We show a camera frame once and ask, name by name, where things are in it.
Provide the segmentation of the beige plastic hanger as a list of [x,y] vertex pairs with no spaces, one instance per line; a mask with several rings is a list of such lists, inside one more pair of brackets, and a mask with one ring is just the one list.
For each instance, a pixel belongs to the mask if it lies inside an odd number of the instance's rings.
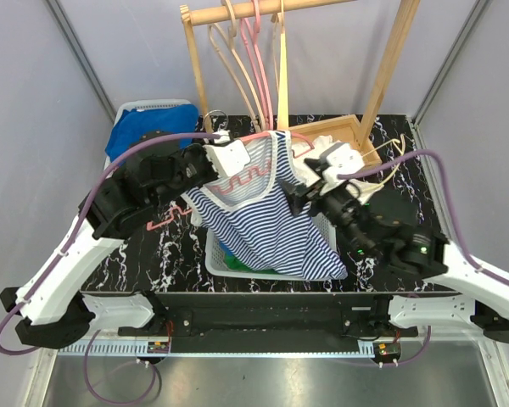
[[[210,39],[211,46],[213,47],[216,55],[238,89],[239,95],[241,96],[249,113],[249,118],[251,119],[251,124],[254,129],[257,132],[264,131],[267,129],[267,125],[262,103],[260,102],[258,92],[255,90],[255,85],[252,82],[251,76],[246,70],[245,65],[236,49],[235,39],[238,34],[239,23],[233,10],[232,2],[224,0],[221,1],[221,5],[226,9],[230,25],[228,26],[227,31],[225,31],[218,23],[208,24],[208,38]],[[228,53],[231,55],[232,60],[225,55],[224,49],[218,45],[215,39],[215,33],[220,36],[221,41],[226,47]]]

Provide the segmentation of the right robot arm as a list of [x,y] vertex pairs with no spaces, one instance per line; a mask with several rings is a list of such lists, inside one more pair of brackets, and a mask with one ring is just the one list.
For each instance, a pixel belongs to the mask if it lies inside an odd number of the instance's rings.
[[329,159],[306,159],[317,179],[310,185],[282,181],[289,208],[323,215],[344,236],[347,248],[379,257],[385,271],[431,282],[456,292],[454,298],[421,298],[416,304],[393,298],[368,315],[373,333],[387,336],[397,327],[456,324],[477,327],[488,339],[509,344],[509,272],[471,255],[451,216],[454,237],[420,224],[414,207],[384,188],[364,199]]

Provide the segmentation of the green tank top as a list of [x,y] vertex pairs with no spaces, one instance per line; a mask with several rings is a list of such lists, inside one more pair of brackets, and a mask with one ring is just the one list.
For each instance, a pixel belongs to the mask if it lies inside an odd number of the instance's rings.
[[228,269],[235,271],[252,271],[247,265],[245,265],[241,260],[235,257],[233,254],[225,254],[224,262]]

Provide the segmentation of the pink hanger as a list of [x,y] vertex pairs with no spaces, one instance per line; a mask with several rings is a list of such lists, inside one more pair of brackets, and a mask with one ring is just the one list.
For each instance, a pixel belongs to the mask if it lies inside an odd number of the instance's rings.
[[260,33],[261,25],[260,5],[256,0],[252,0],[251,3],[254,10],[254,23],[251,24],[248,18],[241,19],[240,34],[247,51],[256,86],[258,87],[258,96],[264,115],[266,129],[273,130],[273,108],[269,84],[266,76],[266,69],[260,54],[260,48],[258,46],[258,34]]
[[[223,111],[218,110],[218,109],[217,110],[211,110],[208,114],[206,114],[204,116],[204,118],[202,119],[202,127],[205,127],[205,121],[212,114],[216,114],[216,113],[220,113],[220,114],[223,114],[225,116],[225,127],[224,127],[223,130],[214,131],[214,133],[215,134],[221,134],[221,133],[222,134],[224,134],[224,133],[228,134],[229,133],[229,130],[227,129],[228,123],[229,123],[228,115],[225,114]],[[264,137],[268,137],[268,136],[270,136],[270,132],[269,131],[263,131],[263,132],[260,132],[260,133],[255,133],[255,134],[251,134],[251,135],[248,135],[248,136],[241,137],[241,140],[242,140],[243,144],[247,144],[248,142],[251,142],[253,140],[264,138]],[[291,132],[290,136],[292,138],[297,138],[297,139],[300,139],[300,140],[306,142],[307,145],[309,146],[309,149],[305,150],[303,153],[297,154],[295,151],[292,151],[292,156],[293,156],[294,159],[297,159],[297,158],[301,157],[302,155],[305,155],[310,150],[313,150],[315,148],[314,144],[311,142],[311,140],[307,136],[300,135],[299,133],[294,133],[294,132]],[[258,166],[254,165],[252,167],[249,167],[248,176],[245,179],[242,179],[241,176],[238,173],[236,173],[234,176],[231,176],[229,178],[229,187],[227,189],[222,190],[220,187],[212,187],[211,190],[218,191],[218,192],[220,192],[222,194],[228,194],[228,193],[233,191],[235,186],[247,185],[249,182],[252,181],[252,179],[254,177],[256,177],[256,176],[263,176],[268,171],[269,171],[268,169],[261,170]],[[146,225],[146,230],[147,231],[152,231],[152,230],[156,230],[156,229],[158,229],[158,228],[160,228],[162,226],[169,225],[172,221],[175,220],[175,213],[178,213],[179,215],[188,215],[188,214],[193,213],[193,209],[182,209],[178,205],[170,206],[170,208],[169,208],[169,210],[167,212],[169,217],[166,220],[164,220],[164,221],[162,221],[162,222],[160,222],[158,224],[155,224],[152,221],[148,222],[147,225]]]

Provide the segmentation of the cream wooden hanger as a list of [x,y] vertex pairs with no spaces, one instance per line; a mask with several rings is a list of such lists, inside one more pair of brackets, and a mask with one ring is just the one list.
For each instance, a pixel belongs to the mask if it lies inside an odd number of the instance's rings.
[[280,1],[280,9],[276,14],[279,31],[279,75],[277,89],[277,129],[287,130],[288,121],[288,59],[287,59],[287,37],[284,24],[284,1]]

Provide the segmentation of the blue white striped top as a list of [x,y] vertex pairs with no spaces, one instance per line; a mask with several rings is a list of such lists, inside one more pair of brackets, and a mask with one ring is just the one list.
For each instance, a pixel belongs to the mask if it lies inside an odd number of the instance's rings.
[[339,255],[327,244],[308,215],[292,216],[282,191],[282,181],[294,185],[291,136],[287,131],[270,131],[270,136],[248,142],[251,162],[238,174],[248,176],[249,167],[269,171],[247,185],[222,194],[211,190],[229,187],[229,178],[219,178],[194,187],[182,197],[200,218],[200,225],[213,231],[235,257],[255,271],[307,281],[344,279],[347,270]]

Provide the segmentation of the blue tank top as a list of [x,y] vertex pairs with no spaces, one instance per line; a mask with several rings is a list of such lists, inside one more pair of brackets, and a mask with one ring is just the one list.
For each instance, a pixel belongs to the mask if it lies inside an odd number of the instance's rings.
[[223,242],[218,242],[218,246],[221,248],[225,255],[233,256],[232,251]]

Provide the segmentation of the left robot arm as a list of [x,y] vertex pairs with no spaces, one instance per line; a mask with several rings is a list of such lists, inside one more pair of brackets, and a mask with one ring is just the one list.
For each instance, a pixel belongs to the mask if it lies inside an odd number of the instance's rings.
[[149,133],[113,160],[81,202],[63,241],[22,287],[0,294],[0,354],[65,348],[102,330],[158,336],[171,327],[155,293],[85,295],[97,266],[152,220],[160,205],[218,178],[216,133]]

